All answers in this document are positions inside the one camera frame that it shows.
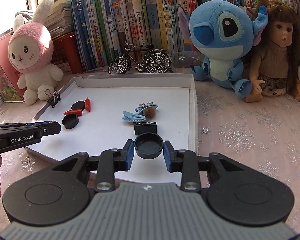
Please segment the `small black round cap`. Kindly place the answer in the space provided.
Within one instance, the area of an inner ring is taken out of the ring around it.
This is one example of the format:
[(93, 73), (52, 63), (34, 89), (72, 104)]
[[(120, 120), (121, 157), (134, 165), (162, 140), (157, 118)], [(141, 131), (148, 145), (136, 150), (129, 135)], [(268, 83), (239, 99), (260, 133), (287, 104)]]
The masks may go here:
[(155, 159), (162, 153), (163, 139), (156, 133), (142, 133), (134, 140), (134, 147), (142, 159)]

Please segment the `black binder clip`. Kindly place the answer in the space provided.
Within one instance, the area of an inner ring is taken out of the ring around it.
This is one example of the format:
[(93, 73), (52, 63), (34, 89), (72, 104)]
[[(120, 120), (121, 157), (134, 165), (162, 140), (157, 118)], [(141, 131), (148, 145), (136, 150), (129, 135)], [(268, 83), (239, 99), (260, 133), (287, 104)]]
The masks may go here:
[(61, 101), (60, 93), (57, 90), (55, 90), (53, 93), (51, 93), (49, 89), (46, 89), (45, 95), (48, 96), (47, 102), (49, 103), (49, 105), (52, 108), (54, 108), (57, 105), (57, 103), (59, 103)]
[(140, 135), (143, 133), (157, 133), (156, 122), (140, 122), (134, 125), (134, 134)]

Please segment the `light blue hair clip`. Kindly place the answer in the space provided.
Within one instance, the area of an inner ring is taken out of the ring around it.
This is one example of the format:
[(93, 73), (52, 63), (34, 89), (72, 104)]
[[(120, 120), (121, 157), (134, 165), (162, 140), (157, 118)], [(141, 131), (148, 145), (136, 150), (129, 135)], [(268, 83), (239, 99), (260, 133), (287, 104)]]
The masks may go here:
[(144, 122), (147, 119), (144, 115), (139, 115), (138, 113), (123, 111), (122, 114), (122, 120), (129, 124), (137, 124), (140, 122)]
[(155, 104), (153, 102), (142, 103), (142, 104), (139, 104), (139, 106), (136, 107), (134, 109), (134, 111), (136, 113), (138, 113), (139, 115), (141, 115), (145, 109), (148, 109), (148, 108), (157, 109), (157, 107), (158, 107), (157, 104)]

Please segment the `brown acorn nut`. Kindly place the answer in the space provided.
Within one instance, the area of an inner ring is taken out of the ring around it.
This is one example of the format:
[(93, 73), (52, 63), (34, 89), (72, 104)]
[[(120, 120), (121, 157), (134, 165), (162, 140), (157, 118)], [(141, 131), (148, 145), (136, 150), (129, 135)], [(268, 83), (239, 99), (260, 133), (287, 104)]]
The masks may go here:
[(154, 107), (147, 107), (142, 111), (142, 114), (146, 117), (146, 118), (154, 118), (156, 115), (156, 109)]

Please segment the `red crayon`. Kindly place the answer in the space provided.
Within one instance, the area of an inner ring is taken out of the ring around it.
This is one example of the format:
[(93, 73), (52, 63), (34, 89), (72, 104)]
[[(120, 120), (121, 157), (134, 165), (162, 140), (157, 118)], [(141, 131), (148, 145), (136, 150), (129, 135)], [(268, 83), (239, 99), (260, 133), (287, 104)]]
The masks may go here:
[(77, 116), (82, 116), (83, 112), (81, 109), (73, 109), (73, 110), (68, 110), (63, 113), (64, 115), (70, 115), (70, 114), (75, 114)]
[(85, 110), (86, 110), (87, 112), (90, 112), (90, 111), (91, 111), (91, 101), (90, 101), (89, 98), (86, 98), (86, 99), (85, 99)]

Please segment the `black round disc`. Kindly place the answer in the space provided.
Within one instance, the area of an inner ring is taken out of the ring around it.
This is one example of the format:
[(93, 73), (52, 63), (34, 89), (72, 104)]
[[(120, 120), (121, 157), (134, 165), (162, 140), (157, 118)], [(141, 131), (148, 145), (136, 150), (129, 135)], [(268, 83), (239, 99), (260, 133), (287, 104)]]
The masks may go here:
[(71, 109), (72, 110), (78, 110), (78, 109), (80, 109), (80, 110), (85, 110), (85, 101), (82, 101), (82, 100), (80, 100), (80, 101), (77, 101), (77, 102), (75, 102), (72, 106), (71, 106)]

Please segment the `black binder clip on tray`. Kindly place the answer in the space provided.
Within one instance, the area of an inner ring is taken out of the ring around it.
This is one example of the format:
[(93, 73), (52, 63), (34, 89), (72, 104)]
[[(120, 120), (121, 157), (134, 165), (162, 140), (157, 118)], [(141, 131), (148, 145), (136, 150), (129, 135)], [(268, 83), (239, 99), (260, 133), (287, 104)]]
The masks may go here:
[(45, 95), (48, 96), (47, 102), (49, 103), (49, 105), (52, 108), (54, 108), (57, 105), (57, 103), (59, 103), (61, 101), (60, 93), (57, 90), (55, 90), (53, 93), (51, 93), (49, 89), (46, 89)]

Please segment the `white cardboard box tray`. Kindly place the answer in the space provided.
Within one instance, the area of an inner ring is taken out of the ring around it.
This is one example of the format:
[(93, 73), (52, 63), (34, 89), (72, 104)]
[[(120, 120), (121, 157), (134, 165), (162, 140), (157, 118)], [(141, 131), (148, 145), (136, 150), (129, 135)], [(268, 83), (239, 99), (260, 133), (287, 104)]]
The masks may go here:
[(36, 121), (61, 122), (64, 112), (77, 101), (89, 99), (91, 111), (79, 117), (73, 129), (44, 137), (27, 148), (40, 159), (54, 163), (78, 152), (99, 155), (110, 148), (122, 148), (134, 139), (134, 127), (123, 120), (123, 112), (134, 112), (141, 103), (158, 108), (153, 118), (157, 133), (175, 149), (196, 151), (198, 111), (196, 88), (190, 74), (126, 74), (77, 76), (59, 89), (55, 107), (44, 105)]

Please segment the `pink triangular house box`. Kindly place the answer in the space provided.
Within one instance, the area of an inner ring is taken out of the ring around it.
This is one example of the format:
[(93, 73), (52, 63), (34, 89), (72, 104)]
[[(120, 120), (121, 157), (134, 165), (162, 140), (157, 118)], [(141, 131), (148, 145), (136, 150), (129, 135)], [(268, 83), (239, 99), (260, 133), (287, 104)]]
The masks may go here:
[(0, 36), (0, 97), (4, 102), (23, 102), (25, 89), (19, 89), (17, 81), (21, 74), (8, 59), (8, 43), (12, 31)]

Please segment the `pink hooded bunny plush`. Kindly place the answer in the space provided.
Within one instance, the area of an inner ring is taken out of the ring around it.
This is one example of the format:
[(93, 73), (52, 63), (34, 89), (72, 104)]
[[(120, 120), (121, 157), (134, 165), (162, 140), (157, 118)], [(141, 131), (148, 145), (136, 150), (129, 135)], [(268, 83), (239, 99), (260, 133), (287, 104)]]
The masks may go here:
[(33, 19), (24, 22), (21, 14), (14, 20), (13, 35), (8, 44), (8, 59), (21, 74), (17, 81), (24, 92), (24, 102), (32, 105), (38, 100), (48, 100), (64, 73), (51, 63), (53, 41), (44, 25), (55, 0), (42, 0)]

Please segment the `red storage box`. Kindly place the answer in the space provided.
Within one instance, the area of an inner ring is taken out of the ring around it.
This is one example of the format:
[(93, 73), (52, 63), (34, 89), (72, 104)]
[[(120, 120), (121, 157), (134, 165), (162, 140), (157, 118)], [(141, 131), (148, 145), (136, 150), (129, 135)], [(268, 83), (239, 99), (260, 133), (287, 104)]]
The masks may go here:
[(53, 39), (53, 47), (51, 63), (57, 65), (64, 75), (83, 72), (77, 38), (74, 32)]

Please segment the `black miniature bicycle model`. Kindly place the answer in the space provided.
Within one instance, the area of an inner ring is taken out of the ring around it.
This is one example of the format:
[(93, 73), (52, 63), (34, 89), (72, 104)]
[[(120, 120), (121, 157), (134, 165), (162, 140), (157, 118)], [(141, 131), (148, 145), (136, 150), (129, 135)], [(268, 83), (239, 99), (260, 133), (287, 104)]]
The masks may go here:
[[(108, 74), (126, 74), (126, 72), (129, 72), (132, 68), (131, 61), (135, 63), (135, 70), (140, 73), (173, 73), (173, 69), (171, 67), (171, 57), (166, 52), (166, 49), (155, 49), (152, 44), (135, 46), (133, 43), (128, 43), (126, 41), (125, 45), (125, 53), (122, 56), (115, 58), (111, 62), (111, 64), (108, 67)], [(136, 52), (145, 52), (145, 55), (142, 58), (141, 62), (137, 61), (136, 59), (134, 59), (134, 57), (132, 57), (132, 53)]]

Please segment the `pink snowflake tablecloth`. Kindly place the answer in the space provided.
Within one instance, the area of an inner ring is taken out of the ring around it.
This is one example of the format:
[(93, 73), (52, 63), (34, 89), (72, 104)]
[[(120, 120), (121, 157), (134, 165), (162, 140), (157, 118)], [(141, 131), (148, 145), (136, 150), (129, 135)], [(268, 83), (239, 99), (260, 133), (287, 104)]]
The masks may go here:
[[(300, 232), (300, 102), (289, 95), (246, 103), (213, 82), (196, 82), (199, 155), (219, 152), (288, 185), (295, 196), (287, 224)], [(0, 123), (27, 122), (42, 108), (0, 102)], [(24, 149), (2, 155), (1, 193), (49, 164)]]

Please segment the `brown haired baby doll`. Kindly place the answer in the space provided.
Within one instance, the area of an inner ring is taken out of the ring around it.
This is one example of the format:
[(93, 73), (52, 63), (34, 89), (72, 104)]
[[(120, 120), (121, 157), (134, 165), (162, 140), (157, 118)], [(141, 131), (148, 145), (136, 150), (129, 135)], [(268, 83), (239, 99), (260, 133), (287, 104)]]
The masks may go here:
[(290, 94), (300, 102), (300, 27), (297, 13), (279, 0), (260, 0), (265, 6), (268, 24), (261, 41), (251, 50), (249, 79), (251, 93), (247, 103), (261, 101), (264, 96)]

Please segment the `blue Stitch plush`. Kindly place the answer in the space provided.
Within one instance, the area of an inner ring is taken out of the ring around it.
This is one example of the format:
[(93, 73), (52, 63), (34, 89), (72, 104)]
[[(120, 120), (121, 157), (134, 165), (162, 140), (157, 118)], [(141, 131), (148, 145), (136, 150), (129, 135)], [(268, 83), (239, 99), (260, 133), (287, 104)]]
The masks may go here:
[(259, 44), (262, 31), (268, 24), (264, 5), (254, 20), (240, 7), (226, 0), (211, 0), (187, 15), (179, 7), (179, 28), (199, 52), (204, 55), (201, 66), (191, 66), (196, 81), (210, 79), (223, 88), (232, 88), (240, 98), (252, 90), (251, 81), (242, 77), (241, 57)]

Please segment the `row of books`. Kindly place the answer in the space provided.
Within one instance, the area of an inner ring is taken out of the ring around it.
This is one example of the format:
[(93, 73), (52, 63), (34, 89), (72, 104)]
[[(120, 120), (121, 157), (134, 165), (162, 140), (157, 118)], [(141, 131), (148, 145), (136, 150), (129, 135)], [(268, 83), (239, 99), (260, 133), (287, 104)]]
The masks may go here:
[[(178, 62), (195, 51), (181, 33), (177, 11), (190, 14), (211, 0), (55, 0), (46, 26), (53, 38), (53, 63), (61, 64), (74, 31), (82, 69), (106, 67), (124, 53), (126, 42), (166, 50)], [(226, 0), (253, 15), (260, 0)], [(300, 0), (279, 0), (300, 18)]]

